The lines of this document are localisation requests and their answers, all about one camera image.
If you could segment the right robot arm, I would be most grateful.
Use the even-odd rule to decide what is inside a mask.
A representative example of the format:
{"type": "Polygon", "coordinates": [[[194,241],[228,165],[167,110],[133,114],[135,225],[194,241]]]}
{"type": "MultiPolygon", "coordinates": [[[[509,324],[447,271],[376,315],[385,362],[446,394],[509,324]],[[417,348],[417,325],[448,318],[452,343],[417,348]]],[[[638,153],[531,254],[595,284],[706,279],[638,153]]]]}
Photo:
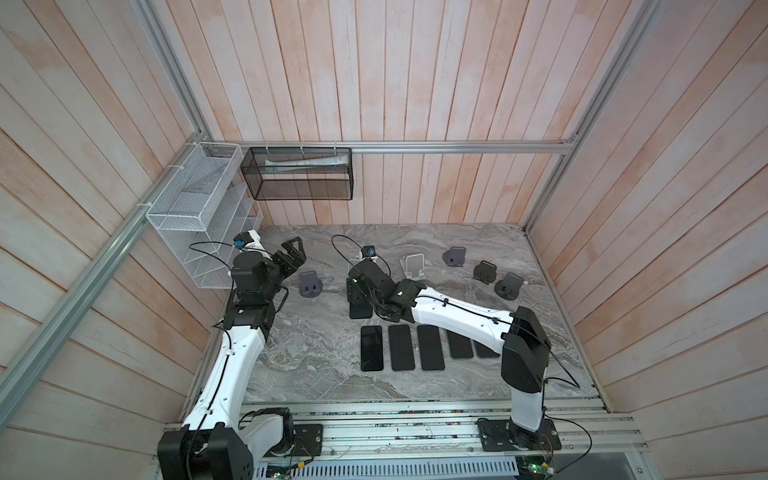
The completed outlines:
{"type": "Polygon", "coordinates": [[[551,342],[531,309],[494,310],[452,298],[420,281],[396,282],[369,258],[352,266],[348,277],[382,319],[438,327],[500,355],[501,377],[511,388],[512,423],[531,433],[539,430],[551,342]]]}

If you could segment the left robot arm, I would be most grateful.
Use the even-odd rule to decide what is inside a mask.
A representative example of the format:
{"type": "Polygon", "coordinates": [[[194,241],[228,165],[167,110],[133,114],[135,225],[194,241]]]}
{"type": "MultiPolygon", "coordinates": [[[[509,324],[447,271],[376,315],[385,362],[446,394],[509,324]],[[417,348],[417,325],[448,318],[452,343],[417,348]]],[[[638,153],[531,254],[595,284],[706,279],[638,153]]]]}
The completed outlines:
{"type": "Polygon", "coordinates": [[[306,261],[303,241],[294,237],[267,252],[255,231],[234,241],[239,254],[229,270],[232,289],[216,325],[221,346],[197,403],[179,429],[164,432],[157,457],[165,479],[251,479],[264,456],[289,456],[295,447],[287,407],[242,413],[256,360],[267,344],[275,299],[285,279],[306,261]]]}

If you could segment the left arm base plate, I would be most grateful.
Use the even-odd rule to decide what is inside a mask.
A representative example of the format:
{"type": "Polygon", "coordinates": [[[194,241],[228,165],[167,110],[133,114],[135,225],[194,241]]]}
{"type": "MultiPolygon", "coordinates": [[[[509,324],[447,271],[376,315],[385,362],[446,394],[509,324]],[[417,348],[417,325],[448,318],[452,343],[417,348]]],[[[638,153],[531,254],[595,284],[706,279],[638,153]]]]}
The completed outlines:
{"type": "Polygon", "coordinates": [[[294,427],[292,444],[284,442],[268,451],[267,458],[293,456],[317,457],[322,453],[324,427],[321,424],[299,424],[294,427]]]}

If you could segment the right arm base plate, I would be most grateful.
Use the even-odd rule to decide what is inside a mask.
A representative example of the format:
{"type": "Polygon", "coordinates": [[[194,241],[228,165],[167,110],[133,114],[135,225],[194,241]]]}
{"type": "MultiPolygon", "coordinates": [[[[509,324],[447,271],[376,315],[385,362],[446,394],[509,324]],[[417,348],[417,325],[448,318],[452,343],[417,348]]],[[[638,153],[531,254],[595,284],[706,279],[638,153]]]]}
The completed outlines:
{"type": "Polygon", "coordinates": [[[484,452],[507,451],[557,451],[562,443],[555,424],[544,418],[539,429],[531,432],[515,425],[511,420],[476,421],[479,438],[484,452]]]}

